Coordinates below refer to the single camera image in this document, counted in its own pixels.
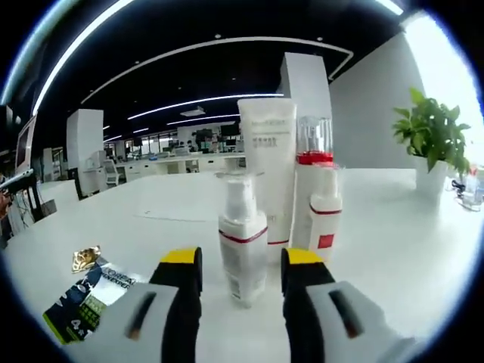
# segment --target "white cabinet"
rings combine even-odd
[[[198,160],[200,172],[221,172],[225,170],[225,159],[223,157],[201,157]]]
[[[141,171],[139,166],[140,166],[139,163],[133,163],[131,165],[125,166],[126,182],[129,183],[141,177]]]

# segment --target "window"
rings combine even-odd
[[[133,154],[133,155],[139,155],[139,154],[140,154],[140,151],[141,151],[141,148],[140,148],[139,146],[135,146],[135,145],[133,144],[133,147],[132,147],[132,149],[131,149],[132,154]]]
[[[458,123],[472,128],[464,131],[466,157],[471,163],[484,163],[484,125],[470,62],[428,14],[416,14],[407,22],[405,38],[420,71],[426,96],[449,108],[459,105]]]
[[[158,142],[158,135],[150,136],[150,152],[158,154],[160,152],[160,143]]]
[[[141,142],[143,145],[141,146],[141,155],[148,155],[150,153],[150,141],[148,138],[142,138]]]
[[[172,138],[170,138],[168,135],[159,135],[158,140],[160,142],[160,149],[163,151],[164,147],[169,146],[169,142],[172,140]]]

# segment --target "black ceiling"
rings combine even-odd
[[[116,0],[80,1],[46,42],[30,100],[73,39]],[[102,109],[107,135],[131,135],[182,119],[180,107],[132,121],[134,114],[185,101],[222,95],[275,92],[285,51],[322,55],[328,74],[345,58],[336,51],[285,42],[212,45],[163,58],[135,70],[80,102],[91,90],[159,54],[188,45],[241,36],[280,36],[323,42],[353,51],[343,72],[399,31],[397,17],[375,0],[136,0],[113,15],[78,48],[61,70],[39,111],[36,141],[62,145],[74,110]],[[201,104],[206,116],[236,113],[234,100]]]

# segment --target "red label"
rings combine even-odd
[[[328,248],[333,246],[334,234],[319,236],[318,248]]]

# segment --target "computer monitor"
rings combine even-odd
[[[197,130],[196,141],[205,141],[207,138],[212,138],[213,131],[211,129],[201,129]]]
[[[15,174],[20,174],[30,169],[32,156],[33,132],[36,128],[37,116],[34,116],[18,134],[17,156],[15,157]]]
[[[234,125],[223,125],[220,126],[220,132],[222,136],[236,136],[240,134],[239,131],[239,124],[235,123]]]

